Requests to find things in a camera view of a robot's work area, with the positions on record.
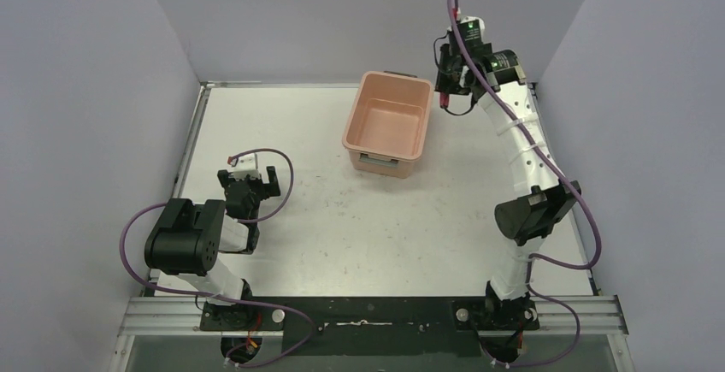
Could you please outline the red handled screwdriver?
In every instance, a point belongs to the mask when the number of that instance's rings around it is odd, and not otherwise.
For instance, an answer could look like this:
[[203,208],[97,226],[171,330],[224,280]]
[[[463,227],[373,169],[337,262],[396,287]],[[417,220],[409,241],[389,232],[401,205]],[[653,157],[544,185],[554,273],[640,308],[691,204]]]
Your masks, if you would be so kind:
[[439,106],[441,109],[448,110],[450,107],[450,95],[447,93],[441,92],[439,94]]

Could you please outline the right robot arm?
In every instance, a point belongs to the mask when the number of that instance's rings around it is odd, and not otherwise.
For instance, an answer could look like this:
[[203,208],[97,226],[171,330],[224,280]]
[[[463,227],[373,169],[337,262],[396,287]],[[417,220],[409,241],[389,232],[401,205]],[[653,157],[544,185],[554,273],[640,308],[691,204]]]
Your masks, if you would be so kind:
[[480,310],[471,310],[476,326],[486,330],[530,328],[535,323],[528,291],[528,265],[575,198],[552,172],[539,116],[526,75],[512,50],[493,51],[484,40],[481,18],[465,16],[446,30],[439,49],[435,90],[439,106],[449,109],[452,95],[467,96],[471,109],[482,108],[504,146],[516,197],[498,204],[494,218],[505,237],[505,250],[486,284]]

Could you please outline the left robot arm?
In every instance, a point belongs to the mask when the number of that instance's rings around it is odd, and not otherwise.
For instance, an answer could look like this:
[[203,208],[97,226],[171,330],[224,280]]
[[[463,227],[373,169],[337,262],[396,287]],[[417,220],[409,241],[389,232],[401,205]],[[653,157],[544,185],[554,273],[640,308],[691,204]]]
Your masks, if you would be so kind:
[[246,330],[262,322],[262,309],[249,302],[249,283],[234,275],[219,255],[255,251],[260,205],[281,194],[275,167],[268,166],[266,174],[262,177],[255,166],[218,171],[223,199],[203,204],[169,199],[146,240],[148,267],[207,293],[202,325],[208,330]]

